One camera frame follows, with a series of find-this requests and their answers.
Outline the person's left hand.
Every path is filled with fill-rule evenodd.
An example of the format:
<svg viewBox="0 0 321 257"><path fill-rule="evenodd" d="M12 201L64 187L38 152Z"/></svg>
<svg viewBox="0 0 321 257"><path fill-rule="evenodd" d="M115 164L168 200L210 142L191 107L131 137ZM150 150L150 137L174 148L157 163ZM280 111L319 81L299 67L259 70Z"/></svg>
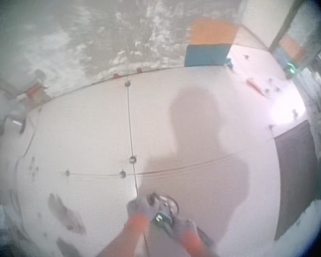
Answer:
<svg viewBox="0 0 321 257"><path fill-rule="evenodd" d="M144 196L139 196L127 204L128 217L142 215L150 218L152 214L152 207Z"/></svg>

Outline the person's right hand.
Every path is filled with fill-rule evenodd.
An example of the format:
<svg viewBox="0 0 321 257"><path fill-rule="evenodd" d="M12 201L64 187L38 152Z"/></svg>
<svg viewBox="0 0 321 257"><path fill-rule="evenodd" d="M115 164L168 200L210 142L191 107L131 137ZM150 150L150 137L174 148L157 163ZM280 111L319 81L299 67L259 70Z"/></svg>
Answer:
<svg viewBox="0 0 321 257"><path fill-rule="evenodd" d="M176 218L174 221L172 236L182 244L186 244L191 240L200 240L196 224L191 220L182 220L179 218Z"/></svg>

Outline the black tool with green light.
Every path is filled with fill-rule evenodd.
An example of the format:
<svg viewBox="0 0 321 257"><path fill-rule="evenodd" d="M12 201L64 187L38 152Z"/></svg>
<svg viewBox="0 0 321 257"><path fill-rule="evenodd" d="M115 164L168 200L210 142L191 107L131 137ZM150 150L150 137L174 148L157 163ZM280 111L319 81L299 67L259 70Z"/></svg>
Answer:
<svg viewBox="0 0 321 257"><path fill-rule="evenodd" d="M158 200L158 211L153 219L153 223L160 229L169 233L174 226L174 219L179 213L178 203L168 195L159 195L156 192L147 196L148 203L153 206Z"/></svg>

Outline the dark grey mat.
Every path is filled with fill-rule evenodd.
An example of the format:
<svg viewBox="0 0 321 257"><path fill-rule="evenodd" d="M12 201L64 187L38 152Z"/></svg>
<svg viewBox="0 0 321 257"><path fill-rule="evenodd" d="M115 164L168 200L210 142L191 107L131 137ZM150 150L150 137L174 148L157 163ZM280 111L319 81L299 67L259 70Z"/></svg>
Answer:
<svg viewBox="0 0 321 257"><path fill-rule="evenodd" d="M280 168L280 207L274 239L297 221L315 198L317 156L306 120L275 137Z"/></svg>

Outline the red and grey tool heap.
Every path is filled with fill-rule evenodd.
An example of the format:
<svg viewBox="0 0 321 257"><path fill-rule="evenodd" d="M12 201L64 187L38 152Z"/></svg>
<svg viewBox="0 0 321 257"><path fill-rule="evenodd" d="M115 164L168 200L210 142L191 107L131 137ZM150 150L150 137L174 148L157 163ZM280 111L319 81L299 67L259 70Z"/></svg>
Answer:
<svg viewBox="0 0 321 257"><path fill-rule="evenodd" d="M28 83L16 99L18 101L29 100L33 104L42 105L51 99L46 93L47 86L44 84L47 76L40 69L35 70L34 75L35 79Z"/></svg>

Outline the red wedge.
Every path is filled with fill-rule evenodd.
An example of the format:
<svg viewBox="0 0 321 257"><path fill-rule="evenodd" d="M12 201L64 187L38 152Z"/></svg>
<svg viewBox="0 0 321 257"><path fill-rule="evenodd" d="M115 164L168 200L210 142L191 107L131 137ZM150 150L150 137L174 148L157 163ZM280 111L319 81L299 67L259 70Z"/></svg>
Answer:
<svg viewBox="0 0 321 257"><path fill-rule="evenodd" d="M259 86L259 84L256 83L256 82L253 80L253 78L247 78L247 79L246 79L246 84L247 84L249 87L253 88L253 89L254 89L256 92L258 92L259 94L261 94L261 95L264 94L264 92L263 92L263 90L261 89L261 87Z"/></svg>

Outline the orange and blue box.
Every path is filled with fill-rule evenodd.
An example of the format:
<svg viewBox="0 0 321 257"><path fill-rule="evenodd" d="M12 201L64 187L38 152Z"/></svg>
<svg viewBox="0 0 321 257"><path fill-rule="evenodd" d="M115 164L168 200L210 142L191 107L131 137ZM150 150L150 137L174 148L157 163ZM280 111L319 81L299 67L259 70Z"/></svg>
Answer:
<svg viewBox="0 0 321 257"><path fill-rule="evenodd" d="M225 64L240 25L223 19L197 18L190 28L184 66Z"/></svg>

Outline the device with green light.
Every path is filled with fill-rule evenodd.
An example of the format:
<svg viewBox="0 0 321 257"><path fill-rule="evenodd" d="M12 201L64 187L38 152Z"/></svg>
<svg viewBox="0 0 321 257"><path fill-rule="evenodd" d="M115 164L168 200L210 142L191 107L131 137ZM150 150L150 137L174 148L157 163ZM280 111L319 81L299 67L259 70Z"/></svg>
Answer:
<svg viewBox="0 0 321 257"><path fill-rule="evenodd" d="M293 63L287 63L284 67L286 79L291 79L297 75L297 68Z"/></svg>

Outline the orange and blue panel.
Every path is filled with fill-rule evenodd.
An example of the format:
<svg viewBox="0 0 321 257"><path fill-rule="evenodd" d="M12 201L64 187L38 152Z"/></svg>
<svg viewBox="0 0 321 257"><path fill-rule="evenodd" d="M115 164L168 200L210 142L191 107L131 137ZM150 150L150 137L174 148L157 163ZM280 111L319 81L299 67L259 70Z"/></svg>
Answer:
<svg viewBox="0 0 321 257"><path fill-rule="evenodd" d="M305 49L287 33L272 52L279 63L294 63L297 65L303 62L305 54Z"/></svg>

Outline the dark door frame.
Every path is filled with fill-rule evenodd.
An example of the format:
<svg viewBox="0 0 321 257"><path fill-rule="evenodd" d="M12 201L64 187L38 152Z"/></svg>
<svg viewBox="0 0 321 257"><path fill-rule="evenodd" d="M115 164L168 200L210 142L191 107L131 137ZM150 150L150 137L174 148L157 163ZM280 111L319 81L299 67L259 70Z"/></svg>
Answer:
<svg viewBox="0 0 321 257"><path fill-rule="evenodd" d="M295 18L301 5L307 0L294 0L292 6L290 7L288 14L286 15L284 22L281 25L279 32L272 41L271 45L268 48L268 52L273 53L276 47L279 45L280 40L284 37L285 33L288 31L293 19Z"/></svg>

